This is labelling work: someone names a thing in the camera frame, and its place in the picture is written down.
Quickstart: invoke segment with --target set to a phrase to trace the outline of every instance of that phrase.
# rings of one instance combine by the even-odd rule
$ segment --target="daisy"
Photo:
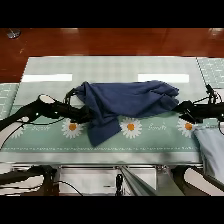
[[[120,124],[121,131],[126,138],[135,138],[141,134],[142,125],[138,119],[134,118],[125,118]]]
[[[23,131],[26,130],[26,125],[21,126],[18,128],[14,133],[11,134],[11,138],[18,138],[20,135],[23,134]]]
[[[64,132],[66,138],[75,138],[82,133],[83,124],[71,123],[70,119],[66,119],[62,125],[62,131]]]
[[[195,130],[195,125],[185,120],[179,119],[177,128],[179,131],[182,132],[182,135],[184,135],[185,137],[191,138],[192,132]]]

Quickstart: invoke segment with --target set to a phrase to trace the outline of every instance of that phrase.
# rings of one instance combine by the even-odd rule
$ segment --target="folded garment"
[[[77,97],[93,111],[88,136],[97,146],[118,133],[117,116],[150,117],[171,111],[178,104],[178,89],[160,82],[93,83],[74,89]]]
[[[200,143],[204,173],[224,183],[224,136],[218,128],[198,128],[194,134]]]

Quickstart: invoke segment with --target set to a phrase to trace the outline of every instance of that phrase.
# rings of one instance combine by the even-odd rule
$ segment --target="yellow flower center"
[[[129,131],[133,131],[135,129],[135,126],[134,126],[134,124],[128,124],[127,128]]]
[[[75,123],[69,124],[69,130],[74,131],[77,128],[77,125]]]
[[[190,131],[192,129],[192,124],[186,123],[185,128]]]

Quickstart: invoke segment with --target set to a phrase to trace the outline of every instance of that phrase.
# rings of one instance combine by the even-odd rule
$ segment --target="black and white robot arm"
[[[70,118],[72,122],[78,124],[86,123],[92,118],[87,106],[77,109],[42,94],[38,96],[36,101],[21,107],[15,114],[0,121],[0,148],[9,136],[24,123],[33,122],[40,116],[51,119]]]

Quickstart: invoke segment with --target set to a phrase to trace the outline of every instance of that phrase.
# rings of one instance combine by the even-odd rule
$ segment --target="wooden floor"
[[[30,56],[224,57],[222,28],[0,28],[0,82],[19,82]]]

